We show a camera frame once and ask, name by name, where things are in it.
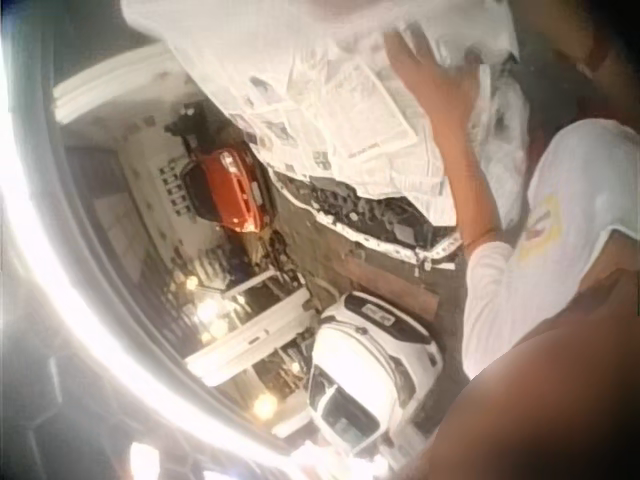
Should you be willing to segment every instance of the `car hood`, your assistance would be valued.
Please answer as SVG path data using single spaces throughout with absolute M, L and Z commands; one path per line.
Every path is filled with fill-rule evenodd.
M 366 340 L 330 326 L 316 335 L 313 362 L 386 427 L 397 404 L 392 378 Z

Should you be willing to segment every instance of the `white car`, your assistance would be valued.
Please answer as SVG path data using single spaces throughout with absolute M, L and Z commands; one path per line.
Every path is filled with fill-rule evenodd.
M 345 454 L 368 456 L 409 425 L 442 365 L 418 322 L 370 295 L 349 293 L 323 313 L 316 335 L 312 418 Z

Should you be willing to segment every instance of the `fingers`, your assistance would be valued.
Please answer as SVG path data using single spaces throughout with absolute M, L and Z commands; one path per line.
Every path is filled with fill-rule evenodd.
M 437 63 L 436 57 L 433 55 L 431 44 L 422 27 L 417 23 L 411 23 L 407 26 L 407 30 L 416 50 L 418 60 L 427 65 L 435 65 Z
M 420 67 L 420 60 L 399 31 L 385 33 L 384 45 L 389 63 L 400 78 L 415 75 Z

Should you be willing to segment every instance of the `parked car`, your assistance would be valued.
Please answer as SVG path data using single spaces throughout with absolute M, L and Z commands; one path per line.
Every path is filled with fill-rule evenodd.
M 365 457 L 404 443 L 443 366 L 416 320 L 358 292 L 323 313 L 312 360 L 313 420 L 343 453 Z
M 261 231 L 269 217 L 248 147 L 193 156 L 181 178 L 196 215 L 236 232 Z

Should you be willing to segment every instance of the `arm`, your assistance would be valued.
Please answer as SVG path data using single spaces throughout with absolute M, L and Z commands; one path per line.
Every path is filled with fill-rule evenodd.
M 414 54 L 402 35 L 385 35 L 392 68 L 431 120 L 449 178 L 467 257 L 479 246 L 498 240 L 500 218 L 495 200 L 467 139 L 469 117 L 477 96 L 477 71 L 455 76 L 442 69 L 427 39 L 416 38 Z

